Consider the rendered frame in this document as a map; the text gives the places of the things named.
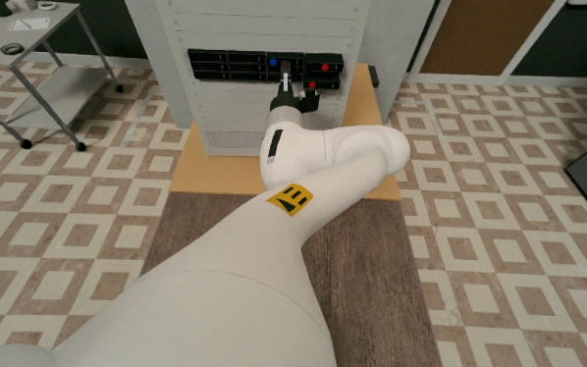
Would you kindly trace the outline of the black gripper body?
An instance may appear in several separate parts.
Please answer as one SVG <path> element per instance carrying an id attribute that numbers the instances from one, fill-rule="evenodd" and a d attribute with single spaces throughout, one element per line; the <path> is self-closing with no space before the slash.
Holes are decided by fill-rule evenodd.
<path id="1" fill-rule="evenodd" d="M 294 96 L 291 95 L 291 88 L 288 85 L 288 90 L 284 90 L 284 86 L 281 87 L 281 94 L 276 96 L 270 104 L 270 112 L 281 106 L 289 106 L 296 108 L 301 113 L 300 103 Z"/>

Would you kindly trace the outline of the white open rack frame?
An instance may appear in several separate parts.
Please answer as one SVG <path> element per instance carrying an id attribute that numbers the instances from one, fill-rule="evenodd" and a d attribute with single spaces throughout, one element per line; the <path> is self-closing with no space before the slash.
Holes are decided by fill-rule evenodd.
<path id="1" fill-rule="evenodd" d="M 342 126 L 371 0 L 155 0 L 205 154 L 260 156 L 278 81 L 195 79 L 188 49 L 332 53 L 339 90 L 316 89 L 306 130 Z"/>

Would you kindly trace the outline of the tan wooden board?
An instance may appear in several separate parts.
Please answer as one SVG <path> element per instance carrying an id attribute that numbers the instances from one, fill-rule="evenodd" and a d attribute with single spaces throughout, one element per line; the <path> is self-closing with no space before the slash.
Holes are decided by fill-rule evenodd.
<path id="1" fill-rule="evenodd" d="M 343 127 L 382 126 L 367 63 L 356 63 L 342 122 Z M 265 191 L 260 156 L 206 156 L 192 121 L 169 192 L 259 195 Z M 362 200 L 401 201 L 395 175 Z"/>

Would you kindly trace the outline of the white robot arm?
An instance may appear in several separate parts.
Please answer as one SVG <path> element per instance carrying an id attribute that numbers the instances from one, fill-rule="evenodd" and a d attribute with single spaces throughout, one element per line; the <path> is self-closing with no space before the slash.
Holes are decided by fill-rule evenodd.
<path id="1" fill-rule="evenodd" d="M 267 116 L 263 193 L 53 350 L 0 345 L 0 367 L 337 367 L 301 247 L 402 170 L 410 148 L 385 126 L 306 130 L 302 114 L 318 111 L 320 94 L 309 87 L 296 98 L 301 113 L 281 106 Z"/>

